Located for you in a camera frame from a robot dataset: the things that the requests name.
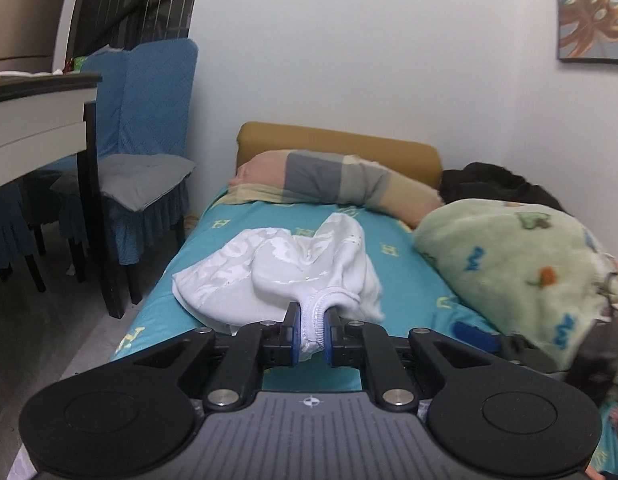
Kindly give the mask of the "teal patterned bed sheet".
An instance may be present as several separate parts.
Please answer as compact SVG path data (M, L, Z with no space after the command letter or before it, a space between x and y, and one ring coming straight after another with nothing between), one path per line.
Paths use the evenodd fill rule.
M569 367L592 324L618 323L613 258L586 226L544 205L458 200L409 228L396 214L345 205L218 200L168 264L117 356L206 325L233 334L301 309L300 363L271 389L356 389L329 372L323 316L425 327L496 350L525 339Z

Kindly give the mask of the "white garment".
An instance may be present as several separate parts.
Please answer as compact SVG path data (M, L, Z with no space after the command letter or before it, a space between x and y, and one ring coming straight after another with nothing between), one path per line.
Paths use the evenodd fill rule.
M379 323L382 286L365 250L360 223L334 212L311 236L282 228L239 232L207 258L172 275L179 304L217 332L283 321L301 309L300 359L324 349L323 318L335 307L354 321Z

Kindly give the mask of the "mustard yellow headboard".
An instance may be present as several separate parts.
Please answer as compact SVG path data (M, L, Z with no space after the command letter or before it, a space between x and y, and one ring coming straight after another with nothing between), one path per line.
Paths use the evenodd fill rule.
M236 167L273 150L308 150L357 155L404 176L439 188L443 165L434 146L329 129L245 122L236 136Z

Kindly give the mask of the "dark metal window grille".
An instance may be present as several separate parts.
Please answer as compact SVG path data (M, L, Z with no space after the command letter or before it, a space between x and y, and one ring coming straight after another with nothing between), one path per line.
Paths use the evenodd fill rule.
M64 58L80 58L106 46L131 50L146 42L187 38L194 2L76 0Z

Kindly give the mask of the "blue covered dining chair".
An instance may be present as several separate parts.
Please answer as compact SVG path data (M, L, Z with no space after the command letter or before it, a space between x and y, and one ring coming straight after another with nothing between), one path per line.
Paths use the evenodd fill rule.
M100 194L111 259L126 273L130 299L142 299L144 249L181 232L189 210L185 156L198 49L187 38L100 49L82 72L100 75L95 101Z

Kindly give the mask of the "black clothing pile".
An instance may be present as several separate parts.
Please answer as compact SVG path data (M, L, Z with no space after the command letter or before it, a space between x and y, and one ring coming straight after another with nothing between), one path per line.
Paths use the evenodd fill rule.
M467 198L481 198L539 204L565 211L560 202L542 186L528 182L507 168L486 162L471 162L463 169L443 170L439 194L446 204Z

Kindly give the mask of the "white dark-topped table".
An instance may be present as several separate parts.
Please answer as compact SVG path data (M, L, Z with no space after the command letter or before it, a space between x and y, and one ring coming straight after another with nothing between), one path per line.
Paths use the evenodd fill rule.
M96 73L0 75L0 187L67 156L77 157L88 249L108 314L122 306L106 235L97 168Z

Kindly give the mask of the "green cartoon fleece blanket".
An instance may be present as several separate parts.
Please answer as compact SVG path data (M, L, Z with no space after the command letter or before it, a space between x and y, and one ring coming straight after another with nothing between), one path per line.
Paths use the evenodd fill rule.
M458 200L428 214L413 243L467 306L499 332L526 338L559 370L572 367L595 322L618 326L616 262L565 212ZM610 348L618 361L618 344ZM618 363L613 370L618 396Z

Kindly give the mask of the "plaid pillow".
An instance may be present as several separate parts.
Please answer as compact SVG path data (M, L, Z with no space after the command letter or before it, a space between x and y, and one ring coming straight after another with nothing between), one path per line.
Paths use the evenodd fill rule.
M435 188L356 155L303 150L266 151L236 170L228 204L356 206L416 228L443 206Z

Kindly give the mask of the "brown cardboard box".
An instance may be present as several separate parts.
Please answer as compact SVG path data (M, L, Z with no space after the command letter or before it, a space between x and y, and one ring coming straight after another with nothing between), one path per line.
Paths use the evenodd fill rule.
M52 68L64 0L0 0L0 72Z

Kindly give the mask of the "gold leaf wall painting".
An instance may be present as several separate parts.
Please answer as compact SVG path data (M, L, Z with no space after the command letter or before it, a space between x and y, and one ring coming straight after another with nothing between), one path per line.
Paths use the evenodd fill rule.
M558 45L564 63L618 65L618 0L556 0Z

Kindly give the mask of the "grey seat cushion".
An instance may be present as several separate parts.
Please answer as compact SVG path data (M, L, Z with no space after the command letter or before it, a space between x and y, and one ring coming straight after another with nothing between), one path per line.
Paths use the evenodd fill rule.
M143 211L194 169L195 162L177 155L109 155L97 164L100 194L130 211Z

